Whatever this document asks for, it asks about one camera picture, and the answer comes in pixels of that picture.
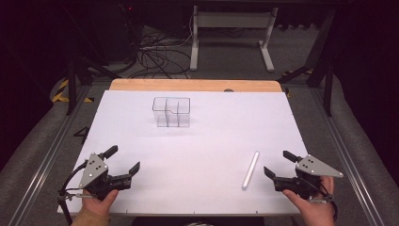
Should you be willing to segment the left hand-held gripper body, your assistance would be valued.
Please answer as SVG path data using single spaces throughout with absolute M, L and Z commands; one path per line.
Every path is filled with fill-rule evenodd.
M 131 173 L 112 176 L 108 173 L 105 159 L 109 153 L 93 153 L 88 161 L 79 188 L 85 189 L 94 198 L 103 201 L 112 190 L 125 190 L 131 188 L 133 175 Z

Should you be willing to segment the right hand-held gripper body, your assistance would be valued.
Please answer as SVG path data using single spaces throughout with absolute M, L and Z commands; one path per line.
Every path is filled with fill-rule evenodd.
M 343 178 L 342 172 L 310 154 L 295 163 L 295 173 L 293 178 L 276 176 L 273 180 L 275 190 L 282 192 L 289 189 L 309 202 L 333 202 L 333 195 L 321 185 L 321 177 Z

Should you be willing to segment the person's left hand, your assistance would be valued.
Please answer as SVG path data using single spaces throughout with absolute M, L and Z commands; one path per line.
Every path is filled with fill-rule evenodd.
M 96 198 L 83 198 L 83 208 L 100 217 L 108 217 L 110 207 L 112 206 L 118 195 L 119 192 L 114 189 L 110 191 L 102 201 Z

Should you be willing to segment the person's right hand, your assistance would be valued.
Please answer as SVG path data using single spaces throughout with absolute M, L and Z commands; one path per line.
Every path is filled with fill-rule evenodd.
M 289 189 L 284 189 L 282 193 L 296 206 L 307 226 L 335 226 L 335 210 L 330 202 L 308 202 Z

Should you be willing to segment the white tube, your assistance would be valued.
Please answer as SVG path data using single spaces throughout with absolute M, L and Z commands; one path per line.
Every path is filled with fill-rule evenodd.
M 244 179 L 244 181 L 242 183 L 242 186 L 241 186 L 243 190 L 246 190 L 248 185 L 249 185 L 250 179 L 252 177 L 253 171 L 255 170 L 255 167 L 256 167 L 257 161 L 259 159 L 259 156 L 260 156 L 260 152 L 256 151 L 254 153 L 252 159 L 251 159 L 249 168 L 247 170 L 246 177 L 245 177 L 245 179 Z

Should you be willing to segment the white work board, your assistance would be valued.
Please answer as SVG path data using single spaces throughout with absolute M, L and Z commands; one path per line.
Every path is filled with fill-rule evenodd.
M 106 163 L 112 175 L 140 163 L 132 186 L 112 205 L 124 216 L 267 216 L 297 212 L 264 173 L 267 167 L 292 177 L 295 166 L 282 155 L 307 150 L 282 92 L 187 92 L 189 127 L 158 127 L 156 91 L 104 93 L 77 160 L 118 151 Z M 242 183 L 260 152 L 246 190 Z

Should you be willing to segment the clear acrylic divided organizer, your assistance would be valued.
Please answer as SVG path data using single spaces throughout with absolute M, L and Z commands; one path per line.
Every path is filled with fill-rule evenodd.
M 181 97 L 155 97 L 152 112 L 158 127 L 189 127 L 191 100 Z

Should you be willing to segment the yellow black hazard tape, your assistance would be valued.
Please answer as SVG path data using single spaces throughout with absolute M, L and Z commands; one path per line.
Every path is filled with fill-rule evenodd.
M 291 74 L 298 74 L 298 75 L 301 75 L 301 74 L 311 74 L 313 72 L 313 69 L 309 69 L 309 68 L 304 68 L 304 67 L 302 67 L 302 68 L 299 68 L 299 69 L 297 69 L 297 70 L 294 70 L 294 71 L 286 71 L 286 72 L 284 72 L 284 73 L 282 73 L 282 77 L 285 77 L 285 76 L 288 76 L 288 75 L 291 75 Z
M 56 94 L 54 95 L 54 97 L 53 97 L 53 99 L 52 99 L 52 102 L 53 102 L 53 103 L 55 103 L 55 102 L 67 103 L 67 102 L 69 101 L 69 98 L 68 98 L 68 97 L 64 97 L 64 96 L 63 96 L 63 91 L 66 89 L 66 87 L 68 86 L 68 84 L 69 84 L 69 80 L 68 80 L 67 78 L 65 78 L 65 79 L 61 82 L 59 88 L 58 88 L 57 91 L 56 91 Z

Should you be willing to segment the black metal stand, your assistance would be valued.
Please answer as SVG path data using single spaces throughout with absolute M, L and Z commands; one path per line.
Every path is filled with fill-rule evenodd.
M 310 77 L 307 80 L 309 88 L 317 88 L 322 81 L 325 81 L 323 105 L 327 114 L 331 117 L 331 94 L 332 94 L 332 83 L 333 83 L 333 69 L 331 65 L 331 59 L 325 54 L 326 41 L 328 38 L 329 30 L 333 23 L 335 16 L 335 9 L 330 9 L 327 13 L 319 33 L 314 41 L 311 51 L 306 59 L 304 68 L 313 69 Z M 291 74 L 278 79 L 280 84 L 284 84 L 294 78 L 298 77 L 298 74 Z
M 101 66 L 99 63 L 94 62 L 93 60 L 85 57 L 85 56 L 74 56 L 68 62 L 67 68 L 67 78 L 68 78 L 68 98 L 69 98 L 69 106 L 68 106 L 68 115 L 74 111 L 78 104 L 78 96 L 77 96 L 77 82 L 80 82 L 83 86 L 90 86 L 93 77 L 90 75 L 89 68 L 93 68 L 100 74 L 105 75 L 112 80 L 119 78 L 118 75 L 112 73 L 105 67 Z

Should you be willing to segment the aluminium floor rail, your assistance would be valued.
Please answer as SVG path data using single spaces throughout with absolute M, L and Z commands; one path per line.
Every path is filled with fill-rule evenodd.
M 11 220 L 8 223 L 8 226 L 22 226 L 32 205 L 36 198 L 38 197 L 41 188 L 43 187 L 47 176 L 54 165 L 58 153 L 60 151 L 61 145 L 64 142 L 65 136 L 68 130 L 71 127 L 72 121 L 77 114 L 80 106 L 84 102 L 87 94 L 90 91 L 90 86 L 83 86 L 77 94 L 76 105 L 74 109 L 71 111 L 70 115 L 65 115 L 63 118 L 63 122 L 58 129 L 56 136 L 46 152 L 46 155 L 43 157 L 43 160 L 40 162 L 39 168 L 33 174 L 33 178 L 29 184 L 28 189 L 24 193 L 21 201 L 17 209 L 15 210 Z
M 359 204 L 363 210 L 363 213 L 367 217 L 370 226 L 385 226 L 384 222 L 381 220 L 378 211 L 375 208 L 375 203 L 370 195 L 370 192 L 367 189 L 361 175 L 359 174 L 359 170 L 355 166 L 355 163 L 350 156 L 346 145 L 343 142 L 343 138 L 339 134 L 338 128 L 336 127 L 334 120 L 327 114 L 324 109 L 322 94 L 317 89 L 310 89 L 310 94 L 312 99 L 315 101 L 315 104 L 317 105 L 317 108 L 322 115 L 325 124 L 327 125 L 328 131 L 332 136 L 333 145 L 343 165 L 346 177 L 348 178 L 356 194 Z

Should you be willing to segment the white metal desk frame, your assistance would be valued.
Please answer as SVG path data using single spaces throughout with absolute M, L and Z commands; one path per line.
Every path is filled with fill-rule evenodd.
M 194 6 L 191 23 L 193 43 L 189 69 L 195 71 L 198 67 L 200 28 L 263 28 L 266 30 L 265 36 L 258 41 L 258 45 L 263 56 L 264 65 L 272 73 L 275 67 L 268 52 L 268 43 L 278 11 L 278 8 L 272 8 L 269 12 L 207 12 L 200 11 L 198 6 Z

